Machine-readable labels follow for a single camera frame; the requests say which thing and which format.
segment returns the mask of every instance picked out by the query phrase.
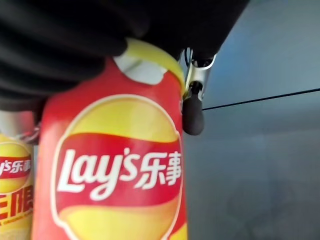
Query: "wire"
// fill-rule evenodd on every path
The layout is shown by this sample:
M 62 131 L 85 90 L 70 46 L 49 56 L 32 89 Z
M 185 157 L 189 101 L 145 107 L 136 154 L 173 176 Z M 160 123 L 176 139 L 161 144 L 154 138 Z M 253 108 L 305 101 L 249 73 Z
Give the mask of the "wire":
M 189 67 L 189 60 L 188 60 L 188 56 L 187 56 L 187 51 L 188 51 L 188 48 L 186 47 L 184 49 L 184 61 L 185 61 L 186 66 Z
M 270 100 L 270 99 L 290 97 L 290 96 L 295 96 L 295 95 L 300 95 L 300 94 L 309 94 L 309 93 L 314 93 L 314 92 L 320 92 L 320 88 L 291 92 L 291 93 L 286 93 L 286 94 L 281 94 L 281 95 L 276 95 L 276 96 L 263 97 L 263 98 L 249 100 L 249 101 L 240 101 L 240 102 L 235 102 L 235 103 L 225 104 L 225 105 L 220 105 L 220 106 L 211 106 L 211 107 L 203 108 L 202 111 L 211 110 L 211 109 L 226 108 L 226 107 L 231 107 L 231 106 L 236 106 L 236 105 L 241 105 L 241 104 L 249 104 L 249 103 L 260 102 L 260 101 Z

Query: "metal clip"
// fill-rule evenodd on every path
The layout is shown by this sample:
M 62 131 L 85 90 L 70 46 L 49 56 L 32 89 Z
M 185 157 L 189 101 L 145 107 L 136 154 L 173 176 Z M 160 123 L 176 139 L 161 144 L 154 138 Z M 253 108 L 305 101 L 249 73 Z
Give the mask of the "metal clip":
M 214 55 L 212 59 L 192 59 L 192 51 L 190 51 L 190 63 L 186 75 L 185 87 L 186 95 L 185 99 L 190 97 L 197 91 L 198 98 L 203 101 L 207 82 L 211 72 L 211 68 L 214 65 L 217 55 Z

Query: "lay's chip canister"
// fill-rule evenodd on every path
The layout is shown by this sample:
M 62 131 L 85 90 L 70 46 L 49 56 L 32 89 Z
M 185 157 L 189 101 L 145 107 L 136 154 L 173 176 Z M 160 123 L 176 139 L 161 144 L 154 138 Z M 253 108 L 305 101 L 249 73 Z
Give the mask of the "lay's chip canister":
M 0 134 L 0 240 L 30 240 L 32 147 Z
M 97 78 L 47 103 L 33 240 L 187 240 L 183 73 L 129 39 Z

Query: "black rubber tip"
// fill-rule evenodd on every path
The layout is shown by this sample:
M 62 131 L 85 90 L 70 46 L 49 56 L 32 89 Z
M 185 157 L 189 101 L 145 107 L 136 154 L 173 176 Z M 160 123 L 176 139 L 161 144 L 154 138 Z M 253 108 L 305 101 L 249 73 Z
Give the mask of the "black rubber tip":
M 182 105 L 182 126 L 189 135 L 199 135 L 205 128 L 205 120 L 202 112 L 202 101 L 197 94 L 183 101 Z

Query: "blue-gray background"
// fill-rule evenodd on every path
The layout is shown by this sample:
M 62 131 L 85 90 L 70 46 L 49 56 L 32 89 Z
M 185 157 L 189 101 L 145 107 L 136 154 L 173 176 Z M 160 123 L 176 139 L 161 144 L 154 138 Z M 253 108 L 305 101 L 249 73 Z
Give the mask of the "blue-gray background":
M 320 88 L 320 1 L 252 1 L 204 107 Z M 185 136 L 189 239 L 320 240 L 320 91 L 204 111 Z

